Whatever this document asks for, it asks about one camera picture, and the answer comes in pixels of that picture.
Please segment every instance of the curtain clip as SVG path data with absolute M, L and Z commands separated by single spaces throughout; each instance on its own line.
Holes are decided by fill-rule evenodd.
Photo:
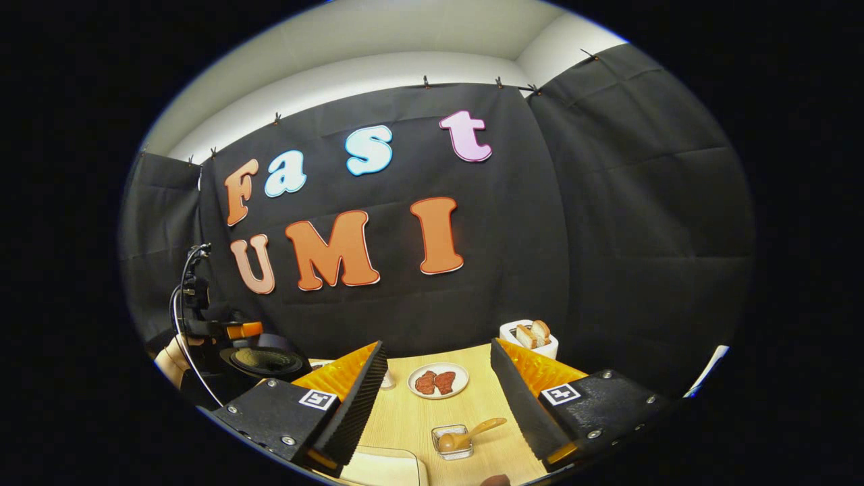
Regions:
M 589 53 L 589 52 L 588 52 L 587 50 L 585 50 L 585 49 L 579 49 L 579 50 L 581 50 L 581 51 L 582 51 L 583 53 L 585 53 L 585 54 L 588 54 L 588 56 L 594 58 L 595 61 L 599 61 L 599 60 L 600 60 L 599 57 L 597 57 L 597 56 L 594 55 L 594 54 Z

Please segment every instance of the meat slice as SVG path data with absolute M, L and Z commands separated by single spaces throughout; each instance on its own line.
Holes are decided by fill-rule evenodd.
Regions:
M 435 373 L 427 371 L 417 381 L 414 382 L 414 388 L 424 395 L 431 395 L 435 392 Z
M 445 371 L 434 378 L 435 386 L 442 395 L 453 392 L 453 380 L 456 379 L 456 373 L 453 371 Z

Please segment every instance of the small glass dish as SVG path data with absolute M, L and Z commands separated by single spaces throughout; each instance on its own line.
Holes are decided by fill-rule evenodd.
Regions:
M 454 434 L 467 434 L 468 428 L 462 424 L 456 425 L 445 425 L 443 427 L 436 427 L 432 429 L 432 445 L 435 446 L 435 452 L 441 456 L 445 461 L 453 461 L 455 459 L 464 459 L 465 457 L 470 457 L 474 454 L 474 444 L 471 439 L 468 440 L 468 447 L 466 449 L 459 449 L 458 451 L 450 451 L 450 452 L 441 452 L 438 450 L 438 441 L 441 439 L 441 436 L 446 433 L 454 433 Z

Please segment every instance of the ceiling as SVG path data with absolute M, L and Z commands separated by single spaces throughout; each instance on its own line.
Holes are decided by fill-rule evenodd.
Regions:
M 235 48 L 195 79 L 147 136 L 167 154 L 232 102 L 313 67 L 410 51 L 515 61 L 566 10 L 538 0 L 335 0 Z

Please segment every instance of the blue letter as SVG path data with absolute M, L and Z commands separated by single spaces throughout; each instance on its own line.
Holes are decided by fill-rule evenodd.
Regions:
M 387 144 L 392 139 L 390 129 L 383 125 L 361 128 L 349 135 L 345 150 L 354 157 L 348 159 L 348 172 L 362 176 L 387 167 L 393 158 L 393 149 Z
M 303 152 L 289 150 L 273 159 L 267 169 L 270 177 L 264 183 L 264 192 L 277 197 L 283 192 L 297 192 L 306 183 L 303 174 Z

